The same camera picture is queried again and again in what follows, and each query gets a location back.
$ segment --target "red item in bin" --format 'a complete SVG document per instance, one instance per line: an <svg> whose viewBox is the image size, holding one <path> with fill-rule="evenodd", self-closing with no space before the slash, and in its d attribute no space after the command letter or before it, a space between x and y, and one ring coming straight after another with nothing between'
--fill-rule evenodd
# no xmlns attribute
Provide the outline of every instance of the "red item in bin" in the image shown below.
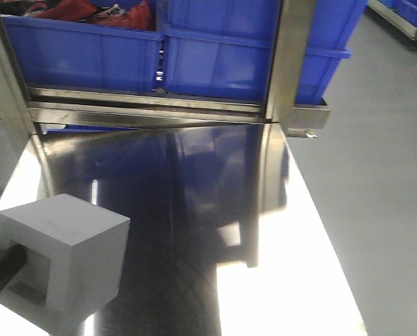
<svg viewBox="0 0 417 336"><path fill-rule="evenodd" d="M79 21L96 13L98 8L87 0L61 0L56 7L33 15L35 18Z"/></svg>
<svg viewBox="0 0 417 336"><path fill-rule="evenodd" d="M141 30L153 30L152 14L147 0L133 6L126 14L90 18L87 23Z"/></svg>

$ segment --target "concrete floor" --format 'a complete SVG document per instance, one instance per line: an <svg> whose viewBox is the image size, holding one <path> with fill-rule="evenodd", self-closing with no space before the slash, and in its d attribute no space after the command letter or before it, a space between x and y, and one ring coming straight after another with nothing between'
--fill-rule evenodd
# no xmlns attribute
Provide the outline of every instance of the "concrete floor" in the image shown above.
<svg viewBox="0 0 417 336"><path fill-rule="evenodd" d="M325 98L290 139L370 336L417 336L417 43L368 10Z"/></svg>

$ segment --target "stainless steel table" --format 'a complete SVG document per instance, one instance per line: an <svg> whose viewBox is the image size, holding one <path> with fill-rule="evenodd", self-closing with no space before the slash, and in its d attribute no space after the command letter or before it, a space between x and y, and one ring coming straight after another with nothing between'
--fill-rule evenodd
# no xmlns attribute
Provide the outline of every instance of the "stainless steel table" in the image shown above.
<svg viewBox="0 0 417 336"><path fill-rule="evenodd" d="M42 137L0 210L69 193L132 220L119 296L75 335L366 335L279 125ZM0 305L0 335L46 333Z"/></svg>

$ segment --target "metal frame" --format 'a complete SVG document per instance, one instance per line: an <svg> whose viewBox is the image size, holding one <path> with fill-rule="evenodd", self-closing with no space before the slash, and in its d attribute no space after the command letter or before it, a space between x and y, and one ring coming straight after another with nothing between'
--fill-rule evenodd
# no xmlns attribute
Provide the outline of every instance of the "metal frame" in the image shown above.
<svg viewBox="0 0 417 336"><path fill-rule="evenodd" d="M264 105L171 94L70 87L27 88L0 21L0 79L10 82L0 87L0 118L11 134L12 142L20 148L24 148L29 135L36 133L35 123L164 128L279 121L285 131L321 128L328 118L328 108L294 108L317 0L281 1L268 98Z"/></svg>
<svg viewBox="0 0 417 336"><path fill-rule="evenodd" d="M283 129L293 112L311 22L317 0L284 0L268 89L266 118Z"/></svg>
<svg viewBox="0 0 417 336"><path fill-rule="evenodd" d="M21 154L34 131L27 112L29 99L18 63L10 49L0 20L0 119L17 154Z"/></svg>
<svg viewBox="0 0 417 336"><path fill-rule="evenodd" d="M378 0L369 0L368 6L385 18L390 24L394 25L406 36L412 40L417 40L417 27L406 21L404 18L396 14L392 9L384 6Z"/></svg>

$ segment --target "gray cube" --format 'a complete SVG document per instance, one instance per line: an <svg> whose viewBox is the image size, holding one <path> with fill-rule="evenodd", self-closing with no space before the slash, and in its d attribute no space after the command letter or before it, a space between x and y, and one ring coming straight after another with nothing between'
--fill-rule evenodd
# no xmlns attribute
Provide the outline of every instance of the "gray cube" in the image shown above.
<svg viewBox="0 0 417 336"><path fill-rule="evenodd" d="M118 295L129 224L66 194L0 211L0 250L21 244L28 257L0 303L66 335Z"/></svg>

